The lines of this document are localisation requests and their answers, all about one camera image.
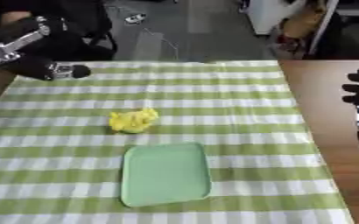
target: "tablecloth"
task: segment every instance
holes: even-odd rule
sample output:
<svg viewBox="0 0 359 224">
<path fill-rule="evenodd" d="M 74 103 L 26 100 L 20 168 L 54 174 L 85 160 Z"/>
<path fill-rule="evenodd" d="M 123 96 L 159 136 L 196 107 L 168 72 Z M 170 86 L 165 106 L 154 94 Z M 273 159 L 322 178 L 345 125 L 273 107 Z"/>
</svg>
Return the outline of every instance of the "tablecloth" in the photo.
<svg viewBox="0 0 359 224">
<path fill-rule="evenodd" d="M 353 223 L 276 61 L 87 65 L 0 98 L 0 223 Z M 145 133 L 109 129 L 141 108 L 161 115 Z M 183 142 L 205 147 L 210 197 L 124 206 L 123 154 Z"/>
</svg>

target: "light green square plate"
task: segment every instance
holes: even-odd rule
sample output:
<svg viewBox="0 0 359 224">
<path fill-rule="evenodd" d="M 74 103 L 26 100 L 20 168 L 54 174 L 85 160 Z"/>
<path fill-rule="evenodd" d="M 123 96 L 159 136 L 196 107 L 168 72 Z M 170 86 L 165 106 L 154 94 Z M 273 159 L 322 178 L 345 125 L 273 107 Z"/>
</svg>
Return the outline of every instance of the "light green square plate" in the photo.
<svg viewBox="0 0 359 224">
<path fill-rule="evenodd" d="M 199 143 L 137 146 L 125 154 L 121 200 L 127 207 L 202 200 L 210 191 Z"/>
</svg>

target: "floor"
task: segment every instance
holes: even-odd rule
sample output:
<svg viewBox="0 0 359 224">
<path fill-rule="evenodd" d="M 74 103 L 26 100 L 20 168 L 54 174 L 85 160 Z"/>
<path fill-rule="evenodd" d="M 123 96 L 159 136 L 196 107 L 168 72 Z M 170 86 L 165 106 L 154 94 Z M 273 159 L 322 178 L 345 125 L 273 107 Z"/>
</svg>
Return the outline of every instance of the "floor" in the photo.
<svg viewBox="0 0 359 224">
<path fill-rule="evenodd" d="M 253 34 L 236 0 L 107 0 L 116 60 L 215 61 L 271 60 L 265 41 Z M 147 14 L 142 24 L 124 18 Z"/>
</svg>

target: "black office chair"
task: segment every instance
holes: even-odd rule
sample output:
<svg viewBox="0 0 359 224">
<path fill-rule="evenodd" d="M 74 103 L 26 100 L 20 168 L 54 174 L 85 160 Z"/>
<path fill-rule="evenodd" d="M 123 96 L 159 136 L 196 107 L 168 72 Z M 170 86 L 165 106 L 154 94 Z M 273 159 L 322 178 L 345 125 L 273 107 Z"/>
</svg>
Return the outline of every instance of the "black office chair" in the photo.
<svg viewBox="0 0 359 224">
<path fill-rule="evenodd" d="M 117 51 L 116 41 L 111 34 L 112 23 L 102 0 L 60 0 L 66 19 L 77 24 L 84 37 L 91 39 L 90 46 L 96 46 L 107 39 L 113 55 Z"/>
</svg>

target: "crumpled yellow towel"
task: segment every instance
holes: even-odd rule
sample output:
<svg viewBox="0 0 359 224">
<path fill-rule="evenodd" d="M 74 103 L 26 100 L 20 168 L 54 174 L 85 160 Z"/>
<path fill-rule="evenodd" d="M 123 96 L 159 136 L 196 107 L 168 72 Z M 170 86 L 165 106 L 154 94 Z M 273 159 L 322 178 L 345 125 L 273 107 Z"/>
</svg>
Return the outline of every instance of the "crumpled yellow towel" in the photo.
<svg viewBox="0 0 359 224">
<path fill-rule="evenodd" d="M 110 113 L 109 125 L 114 131 L 137 134 L 148 129 L 158 119 L 158 112 L 153 108 L 129 113 Z"/>
</svg>

